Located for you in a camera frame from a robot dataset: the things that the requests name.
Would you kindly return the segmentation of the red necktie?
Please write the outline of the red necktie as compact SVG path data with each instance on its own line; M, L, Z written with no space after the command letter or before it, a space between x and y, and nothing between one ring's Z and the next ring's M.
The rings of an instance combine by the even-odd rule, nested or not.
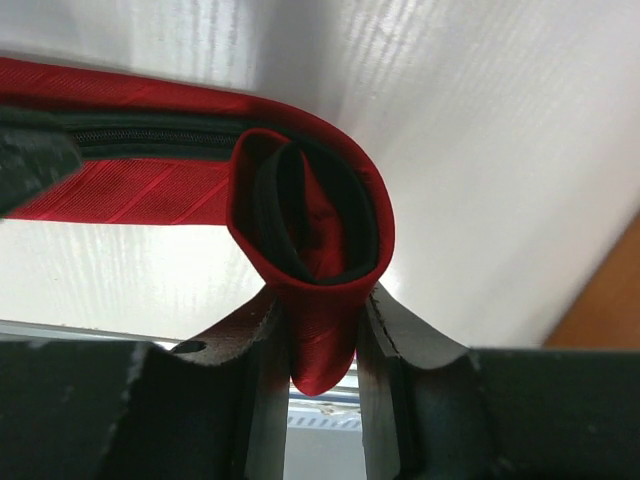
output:
M395 226L339 129L251 95L6 58L1 150L73 165L15 219L226 226L288 316L296 387L319 395L347 372Z

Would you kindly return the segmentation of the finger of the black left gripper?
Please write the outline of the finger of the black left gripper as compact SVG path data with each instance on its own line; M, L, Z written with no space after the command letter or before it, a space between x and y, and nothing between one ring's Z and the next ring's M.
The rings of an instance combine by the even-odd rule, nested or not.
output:
M79 147L46 112L1 109L1 216L49 190L83 164Z

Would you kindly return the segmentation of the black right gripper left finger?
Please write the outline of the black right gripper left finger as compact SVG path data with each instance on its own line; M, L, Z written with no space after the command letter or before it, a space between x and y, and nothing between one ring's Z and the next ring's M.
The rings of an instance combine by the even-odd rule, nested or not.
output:
M5 479L279 479L286 325L268 289L165 349L125 340L1 345Z

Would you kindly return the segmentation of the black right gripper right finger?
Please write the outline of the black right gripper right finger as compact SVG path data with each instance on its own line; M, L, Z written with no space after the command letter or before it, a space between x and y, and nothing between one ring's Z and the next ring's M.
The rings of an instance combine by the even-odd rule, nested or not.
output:
M371 479L635 479L635 351L469 348L384 288L359 323Z

